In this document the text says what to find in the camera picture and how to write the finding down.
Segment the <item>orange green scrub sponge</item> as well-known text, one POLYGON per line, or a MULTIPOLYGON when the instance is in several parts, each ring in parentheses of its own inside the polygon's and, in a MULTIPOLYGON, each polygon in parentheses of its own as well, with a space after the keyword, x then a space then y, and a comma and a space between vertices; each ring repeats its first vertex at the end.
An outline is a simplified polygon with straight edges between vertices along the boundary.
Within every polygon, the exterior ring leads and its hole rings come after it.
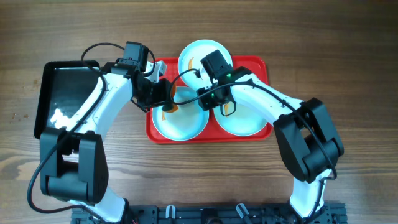
POLYGON ((178 110, 178 106, 173 103, 174 96, 176 93, 176 86, 171 85, 169 90, 166 92, 166 100, 164 105, 162 106, 162 111, 165 113, 173 113, 178 110))

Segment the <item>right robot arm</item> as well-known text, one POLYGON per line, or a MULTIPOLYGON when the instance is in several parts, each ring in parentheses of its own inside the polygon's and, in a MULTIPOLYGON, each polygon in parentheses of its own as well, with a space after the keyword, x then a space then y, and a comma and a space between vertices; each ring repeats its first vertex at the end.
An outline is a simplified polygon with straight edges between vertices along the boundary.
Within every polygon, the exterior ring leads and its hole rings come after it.
POLYGON ((246 67, 234 69, 219 50, 202 58, 201 64, 216 82, 197 91, 199 105, 209 110, 237 103, 271 124, 282 161, 294 177, 290 206, 303 221, 315 219, 323 206, 325 184, 337 178, 336 163, 344 153, 326 106, 317 98, 289 97, 246 67))

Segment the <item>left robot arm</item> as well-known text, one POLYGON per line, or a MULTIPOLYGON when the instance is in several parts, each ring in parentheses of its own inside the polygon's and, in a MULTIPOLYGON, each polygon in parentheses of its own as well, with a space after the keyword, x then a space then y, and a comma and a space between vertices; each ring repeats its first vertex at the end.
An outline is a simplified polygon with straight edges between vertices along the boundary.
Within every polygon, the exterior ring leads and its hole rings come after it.
POLYGON ((127 42, 123 52, 103 66, 85 59, 46 64, 34 129, 40 163, 31 180, 98 223, 134 221, 129 202, 108 185, 103 141, 119 111, 130 102, 143 112, 177 109, 175 88, 147 66, 152 51, 127 42))

